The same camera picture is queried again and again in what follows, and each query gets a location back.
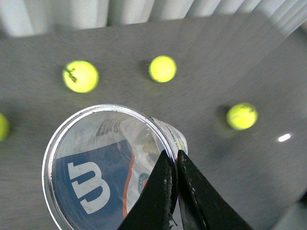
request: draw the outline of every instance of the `yellow tennis ball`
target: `yellow tennis ball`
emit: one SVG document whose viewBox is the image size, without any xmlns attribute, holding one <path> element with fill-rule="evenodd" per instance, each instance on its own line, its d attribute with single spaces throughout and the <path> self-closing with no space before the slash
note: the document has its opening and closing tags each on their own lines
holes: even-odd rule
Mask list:
<svg viewBox="0 0 307 230">
<path fill-rule="evenodd" d="M 256 108 L 248 103 L 237 104 L 227 113 L 228 124 L 236 129 L 243 130 L 251 127 L 257 121 Z"/>
<path fill-rule="evenodd" d="M 156 57 L 149 66 L 149 74 L 151 78 L 159 83 L 172 80 L 176 74 L 176 63 L 168 56 Z"/>
<path fill-rule="evenodd" d="M 63 79 L 68 88 L 75 92 L 92 91 L 98 84 L 96 68 L 87 61 L 73 61 L 63 70 Z"/>
<path fill-rule="evenodd" d="M 4 141 L 9 135 L 10 124 L 3 114 L 0 114 L 0 141 Z"/>
</svg>

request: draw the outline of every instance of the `orange stripe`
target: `orange stripe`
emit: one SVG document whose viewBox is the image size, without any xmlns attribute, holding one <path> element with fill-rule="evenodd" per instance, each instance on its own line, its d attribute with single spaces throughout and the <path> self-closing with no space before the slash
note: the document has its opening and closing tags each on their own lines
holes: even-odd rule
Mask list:
<svg viewBox="0 0 307 230">
<path fill-rule="evenodd" d="M 127 212 L 127 192 L 128 192 L 128 186 L 129 186 L 129 182 L 130 182 L 130 179 L 131 179 L 131 175 L 132 175 L 133 164 L 134 164 L 134 153 L 132 152 L 132 159 L 131 159 L 130 164 L 129 164 L 129 173 L 128 173 L 127 180 L 126 180 L 126 183 L 125 183 L 125 188 L 124 188 L 124 197 L 123 197 L 123 216 L 124 216 L 124 218 L 126 218 L 126 216 L 128 214 L 128 212 Z"/>
</svg>

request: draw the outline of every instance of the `blue label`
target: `blue label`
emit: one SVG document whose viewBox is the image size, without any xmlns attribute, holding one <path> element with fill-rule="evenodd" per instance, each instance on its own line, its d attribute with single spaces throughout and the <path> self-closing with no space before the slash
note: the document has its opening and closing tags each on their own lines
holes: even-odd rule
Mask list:
<svg viewBox="0 0 307 230">
<path fill-rule="evenodd" d="M 55 160 L 56 198 L 70 224 L 80 230 L 116 230 L 124 219 L 132 152 L 121 141 Z"/>
</svg>

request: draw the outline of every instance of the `tennis ball can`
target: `tennis ball can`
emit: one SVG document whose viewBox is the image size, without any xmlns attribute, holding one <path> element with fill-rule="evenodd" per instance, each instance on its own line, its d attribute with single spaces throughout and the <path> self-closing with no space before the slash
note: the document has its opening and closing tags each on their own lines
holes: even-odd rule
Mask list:
<svg viewBox="0 0 307 230">
<path fill-rule="evenodd" d="M 58 228 L 116 230 L 163 150 L 172 164 L 175 204 L 177 152 L 188 152 L 182 133 L 113 104 L 92 106 L 68 118 L 51 138 L 42 168 L 45 200 Z"/>
</svg>

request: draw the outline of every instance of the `gray table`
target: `gray table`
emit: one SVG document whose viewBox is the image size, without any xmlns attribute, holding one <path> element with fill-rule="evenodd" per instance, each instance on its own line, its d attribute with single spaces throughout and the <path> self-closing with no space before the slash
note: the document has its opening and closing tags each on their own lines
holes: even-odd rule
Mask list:
<svg viewBox="0 0 307 230">
<path fill-rule="evenodd" d="M 46 145 L 75 112 L 122 104 L 180 130 L 189 155 L 255 229 L 269 229 L 307 186 L 307 40 L 285 41 L 261 14 L 213 16 L 0 41 L 0 112 L 12 124 L 0 143 L 1 229 L 57 229 L 41 187 Z M 176 77 L 151 81 L 148 61 L 172 56 Z M 64 65 L 92 62 L 88 94 L 62 82 Z M 227 106 L 250 102 L 252 128 L 224 123 Z M 277 138 L 291 133 L 279 143 Z M 176 210 L 174 219 L 180 223 Z"/>
</svg>

